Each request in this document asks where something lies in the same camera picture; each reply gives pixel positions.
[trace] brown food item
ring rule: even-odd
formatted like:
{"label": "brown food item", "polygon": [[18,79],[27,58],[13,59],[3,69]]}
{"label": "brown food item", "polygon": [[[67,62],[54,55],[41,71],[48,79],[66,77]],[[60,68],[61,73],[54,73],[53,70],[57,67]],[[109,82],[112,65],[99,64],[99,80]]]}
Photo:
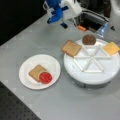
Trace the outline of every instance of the brown food item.
{"label": "brown food item", "polygon": [[33,68],[30,72],[29,72],[29,75],[34,79],[36,80],[37,82],[41,82],[40,79],[39,79],[39,75],[40,73],[42,72],[47,72],[47,70],[42,67],[41,65],[37,65],[35,68]]}
{"label": "brown food item", "polygon": [[96,43],[96,38],[93,35],[85,35],[82,39],[84,45],[94,45]]}
{"label": "brown food item", "polygon": [[72,40],[67,40],[65,45],[62,47],[62,51],[67,55],[74,57],[80,51],[81,46],[77,43],[72,42]]}

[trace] gray table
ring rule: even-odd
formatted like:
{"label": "gray table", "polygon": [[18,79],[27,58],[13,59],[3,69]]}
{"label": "gray table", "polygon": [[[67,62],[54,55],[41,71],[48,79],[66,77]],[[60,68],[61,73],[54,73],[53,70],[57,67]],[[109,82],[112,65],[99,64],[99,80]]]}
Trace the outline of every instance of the gray table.
{"label": "gray table", "polygon": [[[63,65],[61,47],[68,39],[77,41],[86,33],[71,22],[68,29],[47,25],[42,17],[0,47],[0,81],[42,120],[120,120],[120,75],[102,89],[77,87]],[[44,90],[26,88],[19,80],[19,68],[29,57],[48,54],[61,65],[61,75]]]}

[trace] toast slice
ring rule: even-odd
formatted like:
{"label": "toast slice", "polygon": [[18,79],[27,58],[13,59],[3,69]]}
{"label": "toast slice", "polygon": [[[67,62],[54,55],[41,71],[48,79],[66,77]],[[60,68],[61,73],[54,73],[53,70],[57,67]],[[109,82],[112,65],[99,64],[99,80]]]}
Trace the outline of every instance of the toast slice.
{"label": "toast slice", "polygon": [[107,45],[105,45],[103,47],[103,49],[109,54],[109,55],[113,55],[115,53],[117,53],[120,48],[118,47],[118,45],[114,42],[110,42]]}
{"label": "toast slice", "polygon": [[74,43],[72,40],[67,40],[65,45],[62,47],[62,51],[67,55],[74,57],[80,51],[81,46]]}
{"label": "toast slice", "polygon": [[36,80],[37,82],[40,82],[39,80],[39,75],[40,73],[47,71],[44,67],[42,67],[41,65],[37,65],[35,68],[33,68],[30,72],[29,75]]}

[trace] blue robot part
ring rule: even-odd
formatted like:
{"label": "blue robot part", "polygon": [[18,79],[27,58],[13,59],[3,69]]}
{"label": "blue robot part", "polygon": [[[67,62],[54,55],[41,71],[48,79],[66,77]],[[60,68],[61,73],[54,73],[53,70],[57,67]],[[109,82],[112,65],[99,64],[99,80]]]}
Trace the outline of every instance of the blue robot part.
{"label": "blue robot part", "polygon": [[[52,13],[53,16],[48,19],[47,23],[51,24],[59,21],[63,17],[63,9],[59,6],[61,0],[46,0],[46,2],[50,8],[54,9]],[[61,26],[67,28],[67,25],[64,22],[61,24]]]}
{"label": "blue robot part", "polygon": [[50,8],[55,8],[61,3],[61,0],[46,0],[46,2]]}
{"label": "blue robot part", "polygon": [[56,5],[54,10],[54,15],[48,20],[49,24],[57,22],[63,17],[63,11],[59,5]]}

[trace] red fruit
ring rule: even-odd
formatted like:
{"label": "red fruit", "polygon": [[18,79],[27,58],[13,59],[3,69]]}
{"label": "red fruit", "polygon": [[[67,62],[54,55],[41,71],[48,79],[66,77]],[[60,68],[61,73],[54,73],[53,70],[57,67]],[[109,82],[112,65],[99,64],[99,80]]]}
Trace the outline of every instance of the red fruit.
{"label": "red fruit", "polygon": [[52,80],[52,76],[50,73],[48,72],[42,72],[40,75],[39,75],[39,79],[40,79],[40,82],[42,82],[43,84],[48,84],[51,82]]}

